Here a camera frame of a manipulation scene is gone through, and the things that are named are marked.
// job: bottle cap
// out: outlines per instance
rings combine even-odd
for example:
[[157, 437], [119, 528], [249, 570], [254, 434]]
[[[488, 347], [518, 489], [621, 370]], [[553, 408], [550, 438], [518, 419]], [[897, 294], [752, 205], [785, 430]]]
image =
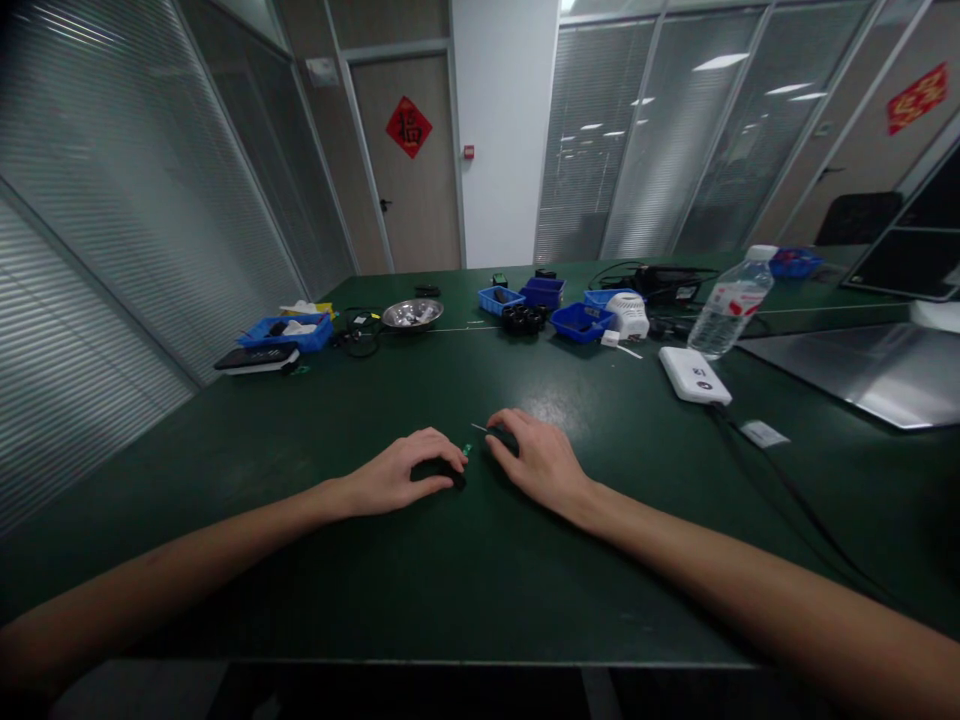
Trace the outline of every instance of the bottle cap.
[[780, 250], [776, 245], [751, 245], [747, 250], [747, 260], [772, 260]]

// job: silver laptop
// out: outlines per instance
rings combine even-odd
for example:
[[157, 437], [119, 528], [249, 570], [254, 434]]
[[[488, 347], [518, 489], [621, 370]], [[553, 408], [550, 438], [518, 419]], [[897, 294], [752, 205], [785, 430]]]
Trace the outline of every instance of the silver laptop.
[[738, 347], [903, 430], [960, 423], [960, 335], [898, 323]]

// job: red poster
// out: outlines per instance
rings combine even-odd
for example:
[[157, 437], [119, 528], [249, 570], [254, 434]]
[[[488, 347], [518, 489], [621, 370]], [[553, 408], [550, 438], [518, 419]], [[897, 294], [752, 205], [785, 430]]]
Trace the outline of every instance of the red poster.
[[887, 103], [887, 131], [896, 135], [947, 96], [947, 64], [940, 63]]
[[387, 123], [387, 135], [411, 158], [415, 158], [427, 141], [433, 125], [421, 113], [417, 106], [404, 95], [400, 104]]

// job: plastic water bottle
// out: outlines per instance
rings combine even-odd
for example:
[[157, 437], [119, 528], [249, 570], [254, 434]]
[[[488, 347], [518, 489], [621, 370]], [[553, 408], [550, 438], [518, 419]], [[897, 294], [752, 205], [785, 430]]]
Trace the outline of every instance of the plastic water bottle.
[[742, 263], [717, 278], [710, 299], [690, 331], [687, 347], [703, 353], [707, 360], [716, 360], [733, 347], [773, 287], [769, 262], [778, 249], [752, 245]]

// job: white wall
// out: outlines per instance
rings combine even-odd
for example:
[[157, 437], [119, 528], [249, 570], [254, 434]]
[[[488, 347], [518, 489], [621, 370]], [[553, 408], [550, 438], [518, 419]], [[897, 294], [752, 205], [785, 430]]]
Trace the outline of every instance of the white wall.
[[529, 265], [559, 0], [451, 0], [467, 267]]

